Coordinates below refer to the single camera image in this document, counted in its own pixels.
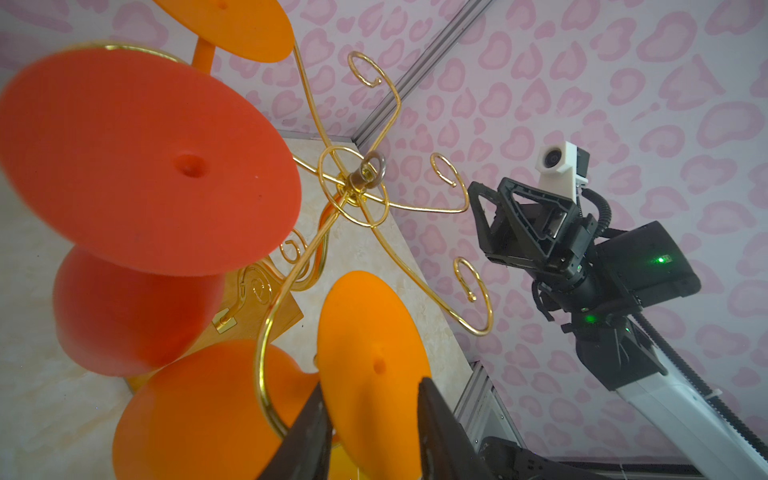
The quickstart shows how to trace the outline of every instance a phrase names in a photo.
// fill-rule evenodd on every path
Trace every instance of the camera lens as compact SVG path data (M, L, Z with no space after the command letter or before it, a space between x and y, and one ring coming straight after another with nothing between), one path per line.
M563 152L561 152L559 148L550 150L549 152L547 152L547 156L544 157L544 166L546 168L552 168L560 162L560 159L562 157L563 157Z

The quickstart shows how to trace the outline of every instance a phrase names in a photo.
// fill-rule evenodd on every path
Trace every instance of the robotic arm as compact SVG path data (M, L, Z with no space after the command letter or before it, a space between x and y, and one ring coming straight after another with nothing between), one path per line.
M587 184L589 153L564 142L541 149L538 188L504 178L469 188L480 248L526 270L537 308L563 310L581 362L640 411L708 478L768 478L768 449L645 319L642 309L697 293L701 283L659 222L609 228L611 207ZM581 196L598 218L581 211ZM480 197L496 206L486 220ZM608 240L595 243L598 237Z

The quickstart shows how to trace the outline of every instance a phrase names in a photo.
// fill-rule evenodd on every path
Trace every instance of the pink leopard print wallpaper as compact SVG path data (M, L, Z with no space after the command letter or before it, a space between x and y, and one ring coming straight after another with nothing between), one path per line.
M610 200L612 226L661 221L702 280L696 296L647 316L768 439L766 47L760 0L496 2L406 99L382 146L389 191L460 204L432 172L433 151L493 188L503 177L536 185L542 145L590 151L590 187ZM572 334L535 309L531 279L483 257L470 212L395 214L429 284L478 325L485 313L466 303L452 260L482 272L495 331L455 328L456 338L482 359L529 448L686 461L578 362Z
M397 80L464 0L280 3L293 25L328 133L349 137L386 90L360 84L349 71L347 54L365 52ZM98 38L150 45L186 61L197 39L151 0L0 0L0 86L37 58ZM370 74L364 65L361 71ZM212 75L256 105L275 127L316 131L292 55L262 65L218 50Z

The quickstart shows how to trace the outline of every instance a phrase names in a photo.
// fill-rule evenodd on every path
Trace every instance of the wooden base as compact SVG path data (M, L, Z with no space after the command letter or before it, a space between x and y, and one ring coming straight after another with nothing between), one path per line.
M190 347L190 349L187 350L185 354L183 354L180 358L184 358L185 356L190 355L191 353L195 353L197 350L204 349L207 346L213 345L214 343L234 339L256 339L258 337L259 327L261 326L262 320L266 316L266 308L268 305L268 301L262 303L260 298L255 295L252 290L252 284L254 281L253 278L260 274L261 273L251 273L246 277L247 297L243 308L235 315L237 324L227 329L223 333L218 333L214 324L211 323L203 331L195 344L193 344L192 347ZM263 275L266 275L267 279L269 280L269 283L272 286L272 292L276 293L280 288L281 282L268 273L263 273ZM224 297L221 300L222 310L231 307L237 301L237 271L229 272L225 282L226 284L224 286ZM270 332L270 342L274 341L275 338L282 335L283 332L295 325L303 317L304 315L301 313L299 305L293 299L293 296L289 293L286 299L283 301L283 304L280 306L280 309L277 311L275 323L272 327L272 331ZM128 386L131 387L131 391L136 392L136 390L145 384L149 378L158 371L159 370L155 370L143 375L128 377L125 379L125 381L128 383Z

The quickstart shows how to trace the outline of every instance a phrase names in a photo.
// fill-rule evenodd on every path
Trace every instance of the orange goblet stem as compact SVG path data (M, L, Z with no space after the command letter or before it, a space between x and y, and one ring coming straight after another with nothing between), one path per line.
M216 54L216 45L210 43L203 37L197 37L197 45L194 48L192 57L192 66L204 74L210 74L210 68L214 64L214 55Z

